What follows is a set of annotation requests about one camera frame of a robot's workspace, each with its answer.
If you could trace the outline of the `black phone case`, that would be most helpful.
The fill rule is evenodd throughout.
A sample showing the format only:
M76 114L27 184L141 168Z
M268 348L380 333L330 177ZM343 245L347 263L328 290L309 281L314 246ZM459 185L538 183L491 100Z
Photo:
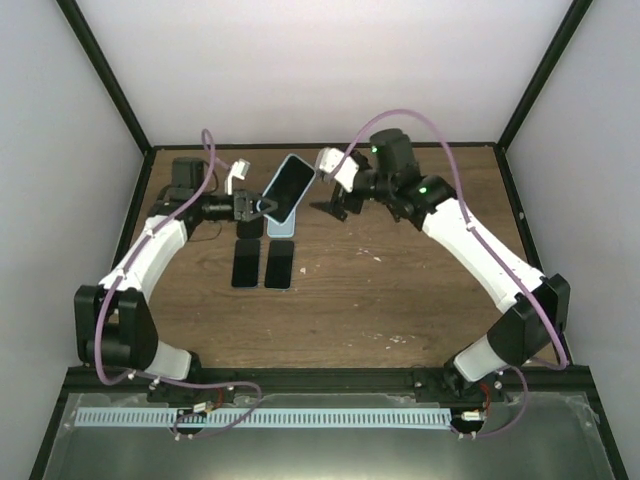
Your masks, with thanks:
M261 239L264 235L265 222L258 218L249 222L238 222L236 225L236 237L240 240Z

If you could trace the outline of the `dark green phone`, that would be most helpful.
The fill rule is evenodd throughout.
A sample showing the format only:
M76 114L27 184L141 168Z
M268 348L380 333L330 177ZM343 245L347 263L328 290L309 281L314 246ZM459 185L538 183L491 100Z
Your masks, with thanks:
M295 244L290 240L272 240L269 245L264 285L275 290L291 286Z

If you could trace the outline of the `blue phone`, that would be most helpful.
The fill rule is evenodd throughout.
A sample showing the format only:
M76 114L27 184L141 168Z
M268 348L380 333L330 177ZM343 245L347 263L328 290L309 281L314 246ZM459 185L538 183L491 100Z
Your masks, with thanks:
M235 243L231 277L233 288L255 288L259 282L261 241L238 239Z

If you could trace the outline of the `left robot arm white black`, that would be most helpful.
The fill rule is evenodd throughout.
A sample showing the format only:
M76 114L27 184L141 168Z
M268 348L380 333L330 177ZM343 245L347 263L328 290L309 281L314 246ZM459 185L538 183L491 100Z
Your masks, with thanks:
M159 337L148 302L175 254L204 221L245 223L262 218L262 195L236 189L250 164L235 161L227 170L222 193L209 192L213 164L179 157L170 184L152 206L139 237L113 270L96 285L82 285L74 296L76 344L81 361L94 365L100 381L115 385L145 376L169 382L181 403L196 402L204 379L195 371L197 354L173 347Z

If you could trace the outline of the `metal front plate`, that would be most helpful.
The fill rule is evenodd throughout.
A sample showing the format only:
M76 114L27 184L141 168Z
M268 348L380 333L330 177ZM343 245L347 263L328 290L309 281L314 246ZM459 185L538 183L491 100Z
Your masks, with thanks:
M144 395L74 394L46 479L611 479L598 417L581 394L509 395L482 432L457 429L76 427L80 407L173 408ZM440 408L408 396L272 394L258 408Z

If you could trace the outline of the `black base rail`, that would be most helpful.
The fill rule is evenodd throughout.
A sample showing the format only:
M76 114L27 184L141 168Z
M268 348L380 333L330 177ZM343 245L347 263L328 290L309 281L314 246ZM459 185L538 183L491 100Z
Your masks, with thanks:
M444 370L436 367L413 368L205 368L199 380L213 388L196 390L161 384L149 388L150 382L136 378L115 386L103 385L93 369L74 367L68 370L62 392L71 393L143 393L152 402L172 406L198 403L220 397L217 390L225 382L253 382L264 395L269 394L373 394L412 396L419 403L438 403L443 406L475 404L489 392L492 400L505 392L515 395L522 391L516 373L492 374L477 386L454 392L444 380Z

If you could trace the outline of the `black enclosure frame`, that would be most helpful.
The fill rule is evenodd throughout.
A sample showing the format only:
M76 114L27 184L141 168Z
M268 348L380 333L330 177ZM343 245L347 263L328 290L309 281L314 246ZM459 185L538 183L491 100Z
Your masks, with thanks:
M210 125L228 143L342 140L393 98L454 140L495 139L568 10L565 1L83 1L152 140ZM24 479L71 365L72 284L107 264L142 156L59 6L1 7L3 204L25 389L2 475Z

